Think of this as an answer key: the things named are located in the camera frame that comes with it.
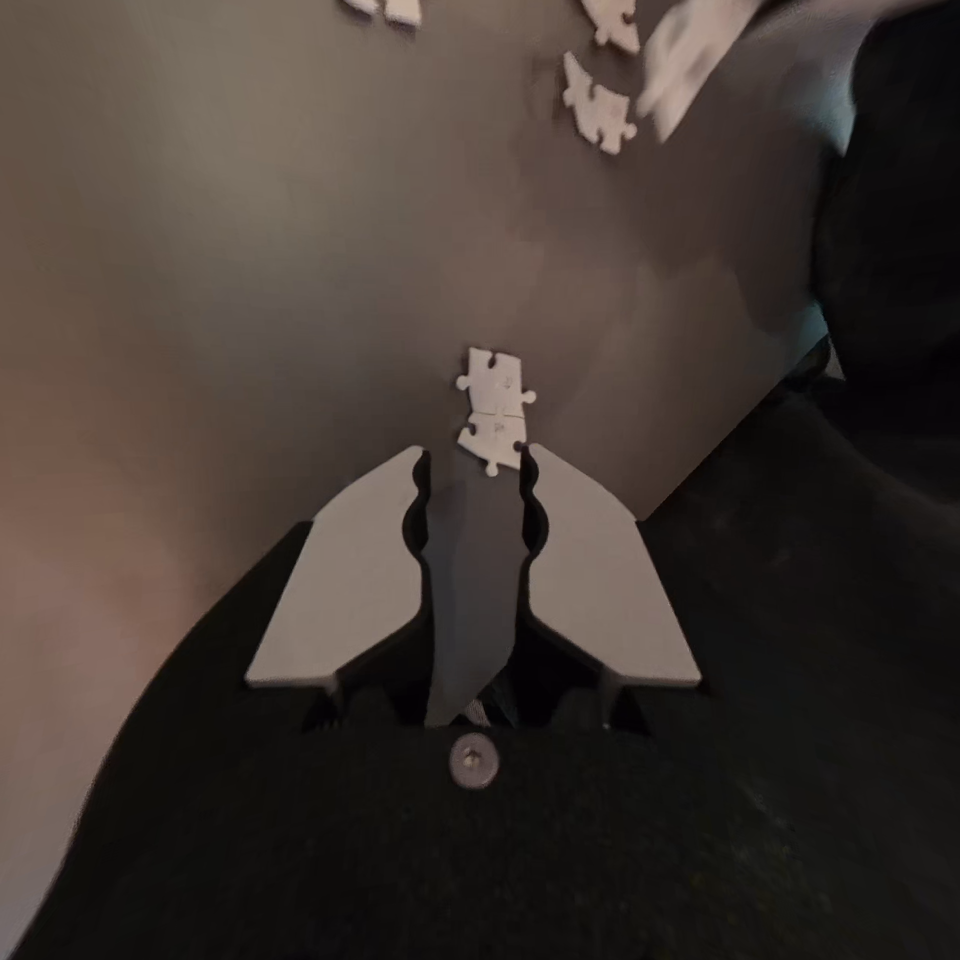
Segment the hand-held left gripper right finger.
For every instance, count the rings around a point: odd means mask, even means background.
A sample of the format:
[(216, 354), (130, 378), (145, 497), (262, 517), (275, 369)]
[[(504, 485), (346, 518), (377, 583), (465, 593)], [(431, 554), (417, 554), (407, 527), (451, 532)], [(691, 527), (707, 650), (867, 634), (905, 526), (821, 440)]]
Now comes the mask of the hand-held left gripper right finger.
[(604, 675), (628, 688), (697, 689), (702, 672), (631, 511), (541, 444), (522, 452), (520, 494), (520, 690), (584, 689)]

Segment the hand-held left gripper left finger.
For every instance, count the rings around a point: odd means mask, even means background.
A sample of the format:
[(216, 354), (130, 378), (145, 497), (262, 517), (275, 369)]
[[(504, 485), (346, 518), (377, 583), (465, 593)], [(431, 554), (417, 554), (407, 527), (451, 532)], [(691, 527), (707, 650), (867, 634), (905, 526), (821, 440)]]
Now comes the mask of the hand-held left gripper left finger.
[(409, 446), (315, 514), (249, 686), (345, 690), (379, 646), (429, 613), (430, 468), (429, 452)]

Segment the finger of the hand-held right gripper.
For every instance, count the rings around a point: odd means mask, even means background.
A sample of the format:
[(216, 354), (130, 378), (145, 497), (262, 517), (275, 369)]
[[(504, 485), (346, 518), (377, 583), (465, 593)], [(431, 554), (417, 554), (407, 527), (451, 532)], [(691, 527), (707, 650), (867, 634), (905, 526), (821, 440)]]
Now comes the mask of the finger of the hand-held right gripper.
[(676, 131), (714, 69), (747, 29), (763, 1), (683, 1), (660, 19), (643, 49), (644, 87), (637, 114), (656, 140)]

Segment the white puzzle pieces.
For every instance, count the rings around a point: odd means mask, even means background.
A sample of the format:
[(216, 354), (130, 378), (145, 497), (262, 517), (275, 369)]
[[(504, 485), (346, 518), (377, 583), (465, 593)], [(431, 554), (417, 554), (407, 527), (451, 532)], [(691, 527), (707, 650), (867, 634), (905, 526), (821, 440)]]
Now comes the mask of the white puzzle pieces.
[(527, 442), (525, 411), (537, 394), (522, 384), (522, 360), (514, 355), (470, 346), (466, 372), (456, 388), (468, 394), (470, 412), (457, 437), (458, 446), (482, 461), (485, 474), (500, 468), (518, 471)]

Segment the white puzzle piece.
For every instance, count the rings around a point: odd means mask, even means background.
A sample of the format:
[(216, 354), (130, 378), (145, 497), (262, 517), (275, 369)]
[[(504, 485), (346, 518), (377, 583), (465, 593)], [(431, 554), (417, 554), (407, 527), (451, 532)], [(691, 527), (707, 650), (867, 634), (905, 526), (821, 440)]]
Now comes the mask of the white puzzle piece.
[(596, 49), (609, 48), (633, 58), (641, 54), (637, 1), (579, 1), (578, 4), (591, 25)]
[(561, 99), (573, 115), (580, 137), (608, 156), (618, 156), (638, 132), (628, 116), (631, 100), (594, 81), (570, 51), (561, 59), (564, 89)]
[(367, 18), (382, 16), (387, 22), (404, 29), (418, 30), (423, 24), (422, 2), (413, 1), (342, 1), (354, 13)]

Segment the person's dark clothing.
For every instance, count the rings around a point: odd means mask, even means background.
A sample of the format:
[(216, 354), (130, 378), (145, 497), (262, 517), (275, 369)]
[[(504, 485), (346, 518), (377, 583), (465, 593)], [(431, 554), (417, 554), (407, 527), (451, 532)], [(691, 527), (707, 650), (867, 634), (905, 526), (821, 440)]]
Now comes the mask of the person's dark clothing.
[(776, 389), (644, 524), (718, 797), (644, 958), (958, 958), (958, 2), (877, 18), (811, 286), (842, 379)]

